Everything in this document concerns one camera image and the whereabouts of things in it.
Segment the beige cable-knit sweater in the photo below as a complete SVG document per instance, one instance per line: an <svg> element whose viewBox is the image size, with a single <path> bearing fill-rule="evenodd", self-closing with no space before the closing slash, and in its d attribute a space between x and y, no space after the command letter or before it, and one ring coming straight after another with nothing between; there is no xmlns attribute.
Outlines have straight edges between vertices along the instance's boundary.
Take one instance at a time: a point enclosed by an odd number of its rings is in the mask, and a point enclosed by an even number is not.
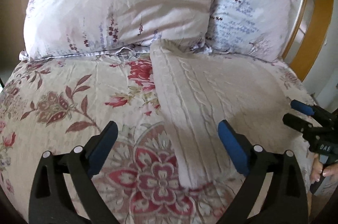
<svg viewBox="0 0 338 224"><path fill-rule="evenodd" d="M313 99L285 63L192 54L165 40L152 43L150 58L182 186L195 189L237 177L218 137L218 124L224 120L269 152L293 151L305 184L310 183L313 155L309 145L282 118L291 112L292 100L313 104Z"/></svg>

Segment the wooden headboard frame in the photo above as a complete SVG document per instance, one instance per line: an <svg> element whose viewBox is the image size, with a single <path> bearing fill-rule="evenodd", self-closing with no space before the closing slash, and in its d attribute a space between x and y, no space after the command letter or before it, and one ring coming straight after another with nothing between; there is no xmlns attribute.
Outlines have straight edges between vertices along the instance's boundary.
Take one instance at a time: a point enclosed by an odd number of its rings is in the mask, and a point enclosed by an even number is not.
<svg viewBox="0 0 338 224"><path fill-rule="evenodd" d="M282 53L300 80L304 80L322 49L331 24L334 0L296 0L289 40Z"/></svg>

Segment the floral bed sheet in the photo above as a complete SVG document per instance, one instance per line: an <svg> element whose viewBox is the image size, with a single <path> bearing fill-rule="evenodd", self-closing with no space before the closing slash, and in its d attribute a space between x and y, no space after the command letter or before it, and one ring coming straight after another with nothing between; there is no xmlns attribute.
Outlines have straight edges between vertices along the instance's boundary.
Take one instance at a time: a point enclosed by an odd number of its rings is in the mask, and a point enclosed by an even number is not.
<svg viewBox="0 0 338 224"><path fill-rule="evenodd" d="M1 187L21 217L42 153L70 152L110 121L119 135L93 184L121 223L215 223L244 181L180 184L150 55L23 61L1 92Z"/></svg>

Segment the pink floral left pillow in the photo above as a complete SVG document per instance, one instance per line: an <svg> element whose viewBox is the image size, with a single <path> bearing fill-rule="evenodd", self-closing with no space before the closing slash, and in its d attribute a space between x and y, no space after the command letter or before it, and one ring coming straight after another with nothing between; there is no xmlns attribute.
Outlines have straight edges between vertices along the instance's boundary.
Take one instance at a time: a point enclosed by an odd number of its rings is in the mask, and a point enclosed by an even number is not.
<svg viewBox="0 0 338 224"><path fill-rule="evenodd" d="M23 27L34 60L148 47L204 45L212 0L29 0Z"/></svg>

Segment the blue pink floral right pillow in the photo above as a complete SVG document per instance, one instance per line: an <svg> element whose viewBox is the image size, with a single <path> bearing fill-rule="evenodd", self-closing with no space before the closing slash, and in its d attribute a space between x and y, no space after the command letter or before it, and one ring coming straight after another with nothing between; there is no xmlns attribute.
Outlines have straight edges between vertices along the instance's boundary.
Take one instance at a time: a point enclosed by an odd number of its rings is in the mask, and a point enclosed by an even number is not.
<svg viewBox="0 0 338 224"><path fill-rule="evenodd" d="M289 37L291 10L292 0L214 0L206 44L274 62Z"/></svg>

